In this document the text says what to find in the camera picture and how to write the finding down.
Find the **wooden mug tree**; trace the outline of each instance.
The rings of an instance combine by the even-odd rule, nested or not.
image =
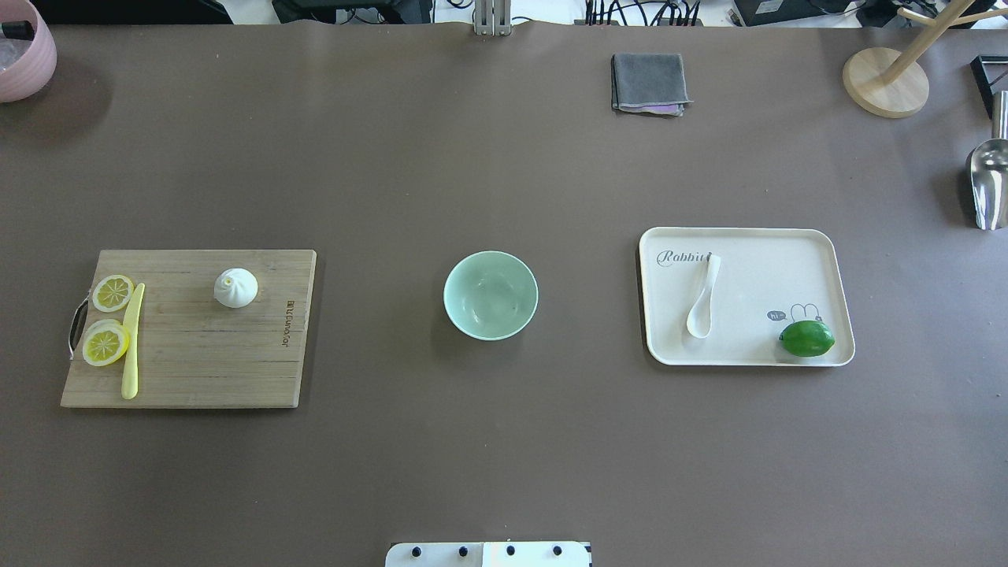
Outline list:
[[[951,26],[1008,14],[1008,8],[960,17],[975,0],[954,0],[936,18],[900,8],[899,15],[927,26],[902,53],[888,47],[858,51],[844,66],[844,88],[862,108],[886,118],[905,118],[927,101],[927,76],[917,59]]]

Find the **gray cloth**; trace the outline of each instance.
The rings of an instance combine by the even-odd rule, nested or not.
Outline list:
[[[681,116],[690,102],[679,53],[613,55],[614,110]]]

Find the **white floor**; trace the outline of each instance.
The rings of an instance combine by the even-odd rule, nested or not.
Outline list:
[[[279,23],[270,0],[218,0],[228,10],[235,23]],[[698,0],[701,2],[700,19],[706,26],[731,26],[729,10],[732,9],[732,0]],[[1006,0],[998,0],[995,8],[1004,8]],[[434,0],[433,17],[435,22],[461,21],[471,22],[473,17],[472,2],[470,0],[456,0],[457,4],[469,7],[458,9],[453,7],[448,0]],[[630,25],[643,25],[640,11],[629,0],[624,0],[624,8],[627,23]],[[648,20],[654,17],[661,4],[645,4],[644,11]],[[359,10],[358,16],[369,21],[377,21],[377,14],[371,10]],[[573,24],[577,19],[585,18],[584,0],[512,0],[512,17],[527,17],[539,21],[549,21],[553,23]],[[861,27],[856,14],[851,11],[845,14],[824,15],[800,20],[792,20],[781,23],[768,24],[762,27]],[[1008,19],[998,16],[982,20],[974,25],[975,29],[1008,29]]]

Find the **round wooden base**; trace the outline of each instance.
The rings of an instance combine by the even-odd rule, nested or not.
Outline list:
[[[923,108],[927,102],[927,76],[916,63],[906,68],[889,84],[882,74],[892,65],[899,51],[888,47],[872,47],[854,53],[844,66],[844,88],[862,108],[885,118],[906,118]]]

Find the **mint green ceramic bowl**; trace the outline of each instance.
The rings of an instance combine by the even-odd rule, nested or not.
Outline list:
[[[487,250],[467,256],[445,282],[448,318],[481,341],[499,341],[521,331],[538,303],[532,270],[507,252]]]

